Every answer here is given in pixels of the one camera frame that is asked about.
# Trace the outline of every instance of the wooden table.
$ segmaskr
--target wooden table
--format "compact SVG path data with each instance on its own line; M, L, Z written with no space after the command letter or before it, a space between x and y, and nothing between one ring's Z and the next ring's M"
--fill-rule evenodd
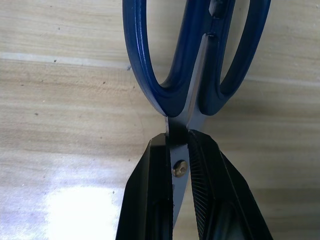
M148 0L156 76L185 0ZM244 83L203 131L246 178L274 239L320 239L320 2L272 0ZM248 0L237 0L230 64ZM131 70L121 0L1 0L0 239L112 240L126 181L164 132ZM198 237L188 187L174 239Z

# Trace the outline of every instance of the scissor blade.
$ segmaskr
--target scissor blade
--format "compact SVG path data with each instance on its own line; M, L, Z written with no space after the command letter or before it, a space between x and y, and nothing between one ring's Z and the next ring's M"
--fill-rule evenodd
M175 177L172 175L172 191L173 191L173 227L176 224L178 214L184 199L189 176L189 152L188 146L178 145L170 146L171 169L175 168L175 164L180 160L187 163L187 169L184 175Z
M207 36L204 34L195 60L189 91L182 113L177 117L166 118L166 134L169 139L171 169L174 169L179 161L185 161L187 164L187 169L183 176L176 177L172 174L173 226L175 226L178 218L189 176L189 151L186 144L188 129L200 130L206 117L199 110L197 95L207 43Z

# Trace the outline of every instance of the scissors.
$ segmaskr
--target scissors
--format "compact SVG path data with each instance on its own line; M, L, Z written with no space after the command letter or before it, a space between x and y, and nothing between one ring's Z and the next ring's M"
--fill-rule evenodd
M242 83L267 19L270 0L250 0L231 66L220 82L235 0L187 0L167 79L153 72L147 1L123 0L126 48L136 80L165 117L127 181L116 240L172 240L189 172L200 240L271 240L247 182L217 143L200 132Z

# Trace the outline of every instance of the blue plastic handle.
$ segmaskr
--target blue plastic handle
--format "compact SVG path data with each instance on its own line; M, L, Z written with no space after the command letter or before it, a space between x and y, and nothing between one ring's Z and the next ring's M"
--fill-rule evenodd
M203 94L200 98L202 113L211 115L214 111L212 111L213 106L210 105L216 105L217 98L219 99L218 105L222 107L222 102L226 102L237 90L248 71L265 25L270 0L250 1L240 45L230 67L230 70L240 72L232 74L229 74L230 70L228 72L231 77L235 75L243 75L243 77L241 80L239 77L236 80L226 77L221 84L222 92L220 92L220 72L235 0L219 0L217 2L219 3L216 8L217 14L211 16L209 13L210 0L187 0L171 70L162 84L157 82L150 59L147 36L147 2L146 0L123 0L122 2L124 37L132 70L145 96L155 109L165 116L176 117L185 106L203 34L208 34L210 37L202 85L210 88L212 92L209 89L201 90L201 94Z
M208 36L199 91L199 108L203 114L216 114L241 85L256 53L269 7L270 0L250 0L240 43L221 84L221 70L232 16L226 15L225 19L216 18L212 21L212 33Z

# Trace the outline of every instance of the pivot screw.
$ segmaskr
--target pivot screw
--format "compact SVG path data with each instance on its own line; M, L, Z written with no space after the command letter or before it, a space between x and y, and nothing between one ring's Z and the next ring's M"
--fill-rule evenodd
M172 170L173 176L175 176L176 178L180 178L186 174L187 169L188 169L188 163L186 161L184 160L177 161L173 166L173 170Z

